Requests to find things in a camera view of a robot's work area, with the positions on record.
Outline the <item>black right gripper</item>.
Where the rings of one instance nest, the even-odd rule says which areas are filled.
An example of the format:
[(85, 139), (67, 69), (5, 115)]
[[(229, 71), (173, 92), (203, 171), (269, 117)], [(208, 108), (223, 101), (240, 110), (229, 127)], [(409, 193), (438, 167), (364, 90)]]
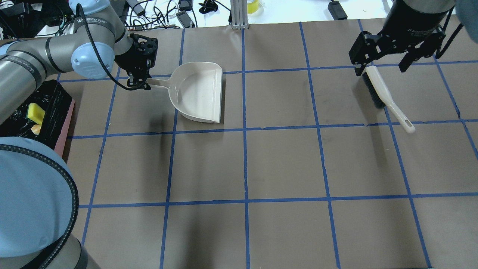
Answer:
[(395, 0), (381, 30), (362, 31), (353, 43), (348, 55), (355, 75), (361, 76), (369, 63), (387, 55), (404, 53), (401, 73), (431, 57), (446, 37), (441, 22), (454, 6), (454, 0)]

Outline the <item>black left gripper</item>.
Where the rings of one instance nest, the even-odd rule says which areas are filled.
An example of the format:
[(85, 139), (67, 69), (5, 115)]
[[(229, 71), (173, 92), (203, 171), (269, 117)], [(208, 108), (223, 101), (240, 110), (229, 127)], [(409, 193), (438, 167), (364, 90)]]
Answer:
[(151, 90), (148, 81), (151, 79), (150, 69), (156, 62), (158, 39), (129, 33), (117, 43), (127, 49), (115, 56), (115, 63), (127, 72), (127, 90), (136, 90), (139, 84), (143, 90)]

